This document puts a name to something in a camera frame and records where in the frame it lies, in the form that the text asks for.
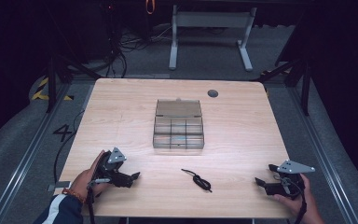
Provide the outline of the grey tape piece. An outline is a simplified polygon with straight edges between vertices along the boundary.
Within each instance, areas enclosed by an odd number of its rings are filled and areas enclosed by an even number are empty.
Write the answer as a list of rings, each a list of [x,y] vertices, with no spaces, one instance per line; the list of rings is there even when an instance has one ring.
[[[54,184],[49,184],[47,187],[47,192],[52,192],[55,189],[68,188],[71,185],[70,181],[59,181]]]

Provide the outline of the yellow black floor tape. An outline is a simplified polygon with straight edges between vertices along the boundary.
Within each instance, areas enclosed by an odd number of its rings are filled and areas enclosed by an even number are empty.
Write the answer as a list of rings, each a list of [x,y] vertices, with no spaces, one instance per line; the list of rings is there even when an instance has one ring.
[[[44,77],[41,82],[39,83],[34,95],[32,96],[32,100],[48,100],[49,97],[47,94],[43,94],[43,89],[48,85],[48,77]],[[73,101],[75,96],[73,95],[65,95],[63,100],[64,101]]]

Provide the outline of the clear plastic compartment box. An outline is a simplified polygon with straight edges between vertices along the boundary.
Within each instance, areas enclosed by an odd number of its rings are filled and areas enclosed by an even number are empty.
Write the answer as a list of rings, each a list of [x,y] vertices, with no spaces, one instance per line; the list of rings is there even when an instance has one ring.
[[[158,100],[153,147],[203,149],[204,130],[199,100]]]

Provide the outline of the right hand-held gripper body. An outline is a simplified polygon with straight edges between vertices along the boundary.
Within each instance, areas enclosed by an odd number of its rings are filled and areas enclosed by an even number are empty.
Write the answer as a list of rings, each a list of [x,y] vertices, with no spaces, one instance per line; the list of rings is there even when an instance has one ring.
[[[313,173],[316,169],[296,161],[286,160],[279,166],[278,172],[274,176],[278,183],[267,183],[265,191],[267,195],[280,194],[284,197],[295,199],[303,196],[305,184],[301,174]]]

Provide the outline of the white metal table frame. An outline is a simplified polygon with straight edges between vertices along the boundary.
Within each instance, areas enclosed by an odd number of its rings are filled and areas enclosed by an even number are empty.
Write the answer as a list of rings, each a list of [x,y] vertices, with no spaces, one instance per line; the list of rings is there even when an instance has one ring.
[[[178,5],[172,7],[172,45],[169,59],[169,69],[175,70],[178,56],[179,27],[206,27],[206,28],[241,28],[244,31],[243,38],[237,41],[242,63],[246,71],[251,72],[253,66],[247,52],[247,42],[254,24],[256,7],[249,12],[198,12],[181,11]]]

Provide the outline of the aluminium floor rail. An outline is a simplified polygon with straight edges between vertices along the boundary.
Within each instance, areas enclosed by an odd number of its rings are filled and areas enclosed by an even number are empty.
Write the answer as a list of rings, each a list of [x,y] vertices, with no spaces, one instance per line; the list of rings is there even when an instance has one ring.
[[[7,186],[0,197],[0,224],[2,223],[2,220],[5,217],[8,208],[11,206],[16,194],[18,193],[21,184],[34,161],[35,155],[41,148],[41,143],[46,135],[48,126],[53,120],[58,110],[58,107],[63,101],[63,97],[66,95],[69,89],[69,84],[61,84],[61,86],[58,88],[58,91],[56,92],[56,102],[53,104],[51,109],[46,112],[42,117],[42,120],[37,130],[35,131],[29,146],[24,152],[20,163],[17,165],[16,169],[12,173]]]
[[[300,95],[297,93],[295,88],[287,88],[287,91],[295,104],[297,114],[300,116],[300,119],[307,130],[310,141],[312,142],[312,148],[316,159],[321,166],[324,176],[326,177],[327,184],[332,191],[332,194],[342,216],[344,217],[346,224],[358,224],[358,216],[356,215],[348,195],[345,192],[337,170],[324,151],[323,143],[317,134],[310,116],[306,116],[303,112]]]

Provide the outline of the person's left hand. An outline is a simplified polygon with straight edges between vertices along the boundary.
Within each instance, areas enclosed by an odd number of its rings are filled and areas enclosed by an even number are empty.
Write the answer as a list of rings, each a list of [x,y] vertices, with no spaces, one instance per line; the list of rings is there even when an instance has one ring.
[[[99,159],[104,154],[102,150],[97,158],[92,163],[91,167],[81,172],[76,179],[73,181],[70,187],[70,193],[75,195],[78,199],[86,200],[88,196],[89,182],[91,181],[94,171],[98,165]]]

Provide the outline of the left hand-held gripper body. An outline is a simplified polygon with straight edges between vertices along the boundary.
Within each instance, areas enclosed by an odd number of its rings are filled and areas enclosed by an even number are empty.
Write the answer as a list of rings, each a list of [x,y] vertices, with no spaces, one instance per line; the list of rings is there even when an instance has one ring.
[[[96,182],[98,184],[113,184],[117,187],[117,178],[124,175],[119,171],[119,168],[125,160],[126,157],[117,147],[104,152],[96,168]]]

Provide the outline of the black metal stand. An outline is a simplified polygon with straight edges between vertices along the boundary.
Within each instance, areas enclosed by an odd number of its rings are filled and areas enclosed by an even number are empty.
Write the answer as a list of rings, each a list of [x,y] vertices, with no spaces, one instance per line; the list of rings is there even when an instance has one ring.
[[[48,113],[53,110],[58,102],[56,77],[58,77],[63,84],[69,84],[73,79],[73,72],[70,71],[69,66],[74,67],[82,74],[94,80],[101,78],[100,75],[91,71],[81,63],[70,60],[60,54],[54,54],[48,64]]]
[[[310,93],[310,65],[308,60],[297,59],[285,63],[272,71],[268,71],[265,75],[254,79],[254,82],[264,83],[267,80],[276,77],[277,75],[289,70],[289,73],[284,80],[286,87],[294,87],[299,80],[302,80],[300,106],[303,113],[307,116],[309,114],[309,93]]]

